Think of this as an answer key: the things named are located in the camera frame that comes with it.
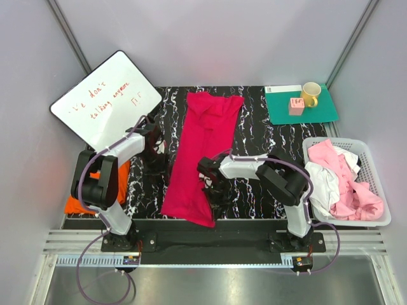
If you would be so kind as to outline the magenta t shirt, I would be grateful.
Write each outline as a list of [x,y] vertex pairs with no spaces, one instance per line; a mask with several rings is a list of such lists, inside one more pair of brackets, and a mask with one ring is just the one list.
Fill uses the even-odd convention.
[[214,227],[198,162],[231,149],[244,98],[215,97],[205,91],[188,93],[186,101],[188,110],[161,214]]

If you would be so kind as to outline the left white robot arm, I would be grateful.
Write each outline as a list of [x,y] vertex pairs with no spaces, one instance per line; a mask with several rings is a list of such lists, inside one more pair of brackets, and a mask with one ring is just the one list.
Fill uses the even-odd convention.
[[137,248],[137,229],[119,200],[119,168],[134,156],[143,164],[143,174],[162,175],[168,161],[160,127],[147,123],[133,128],[121,140],[97,153],[80,152],[71,186],[71,196],[89,212],[95,212],[106,226],[103,251],[129,252]]

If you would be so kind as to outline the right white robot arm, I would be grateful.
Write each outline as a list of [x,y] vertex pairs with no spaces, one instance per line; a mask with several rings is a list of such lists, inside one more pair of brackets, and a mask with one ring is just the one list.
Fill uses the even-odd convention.
[[230,180],[258,180],[284,206],[287,217],[285,237],[271,234],[270,243],[281,252],[302,252],[311,246],[313,229],[307,205],[314,186],[307,170],[286,155],[278,150],[258,156],[222,152],[213,158],[203,157],[197,170],[213,219],[220,218],[231,206],[226,197]]

